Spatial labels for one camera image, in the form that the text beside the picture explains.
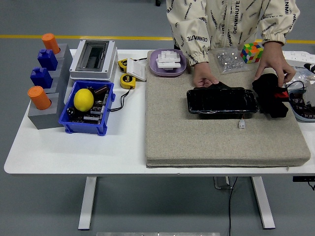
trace white table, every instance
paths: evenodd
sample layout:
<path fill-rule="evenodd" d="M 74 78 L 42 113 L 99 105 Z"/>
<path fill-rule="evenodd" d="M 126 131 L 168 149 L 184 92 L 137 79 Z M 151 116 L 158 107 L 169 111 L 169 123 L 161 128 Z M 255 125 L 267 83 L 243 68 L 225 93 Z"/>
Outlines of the white table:
<path fill-rule="evenodd" d="M 148 50 L 118 50 L 118 60 L 145 58 Z M 122 73 L 117 69 L 114 80 L 116 100 L 120 106 Z M 70 80 L 66 97 L 71 91 Z M 250 176 L 265 228 L 274 228 L 262 175 L 315 175 L 315 123 L 299 123 L 311 151 L 311 159 L 300 167 L 278 168 L 146 168 L 145 157 L 146 83 L 137 82 L 125 99 L 124 107 L 110 113 L 106 136 L 67 134 L 63 127 L 37 130 L 29 120 L 28 108 L 17 132 L 4 170 L 13 175 L 61 174 L 87 176 L 79 229 L 90 227 L 96 177 L 106 175 L 147 176 Z"/>

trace orange cylinder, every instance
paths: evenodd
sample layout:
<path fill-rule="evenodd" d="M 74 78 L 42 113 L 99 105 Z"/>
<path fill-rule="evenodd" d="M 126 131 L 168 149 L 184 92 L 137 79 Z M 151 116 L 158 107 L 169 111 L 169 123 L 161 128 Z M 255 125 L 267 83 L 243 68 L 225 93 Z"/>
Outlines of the orange cylinder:
<path fill-rule="evenodd" d="M 58 43 L 55 39 L 55 36 L 52 33 L 46 33 L 44 34 L 41 39 L 43 40 L 43 43 L 46 47 L 46 49 L 53 50 L 54 54 L 57 54 L 60 52 L 60 48 L 58 46 Z"/>
<path fill-rule="evenodd" d="M 28 91 L 28 95 L 39 110 L 46 110 L 51 105 L 50 99 L 41 86 L 31 87 Z"/>

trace yellow tape measure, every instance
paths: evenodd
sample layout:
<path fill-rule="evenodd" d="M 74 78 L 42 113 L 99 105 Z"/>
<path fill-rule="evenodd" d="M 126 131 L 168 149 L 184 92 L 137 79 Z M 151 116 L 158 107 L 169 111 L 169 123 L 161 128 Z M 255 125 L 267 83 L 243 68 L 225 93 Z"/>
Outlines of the yellow tape measure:
<path fill-rule="evenodd" d="M 124 89 L 130 89 L 131 87 L 134 89 L 136 87 L 136 78 L 126 73 L 123 74 L 120 77 L 120 86 Z"/>
<path fill-rule="evenodd" d="M 121 72 L 127 72 L 127 59 L 119 60 L 118 66 Z"/>

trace gray felt mat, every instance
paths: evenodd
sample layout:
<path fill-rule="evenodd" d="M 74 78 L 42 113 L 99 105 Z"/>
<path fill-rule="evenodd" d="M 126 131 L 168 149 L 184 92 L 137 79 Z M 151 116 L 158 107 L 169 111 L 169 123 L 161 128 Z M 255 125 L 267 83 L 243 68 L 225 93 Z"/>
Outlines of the gray felt mat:
<path fill-rule="evenodd" d="M 252 89 L 258 63 L 249 64 L 250 71 L 220 75 L 209 55 L 220 81 Z M 147 167 L 300 166 L 311 156 L 289 104 L 285 118 L 258 112 L 239 129 L 238 118 L 211 119 L 188 112 L 186 92 L 193 84 L 187 69 L 179 77 L 163 78 L 151 71 L 148 60 L 146 77 Z"/>

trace yellow lemon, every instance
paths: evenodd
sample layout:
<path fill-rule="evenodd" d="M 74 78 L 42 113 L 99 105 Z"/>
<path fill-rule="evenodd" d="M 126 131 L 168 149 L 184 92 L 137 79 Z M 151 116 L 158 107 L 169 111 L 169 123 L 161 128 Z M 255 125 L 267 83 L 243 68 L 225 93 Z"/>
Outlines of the yellow lemon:
<path fill-rule="evenodd" d="M 90 90 L 82 88 L 75 94 L 73 102 L 76 109 L 81 112 L 87 112 L 94 104 L 94 97 Z"/>

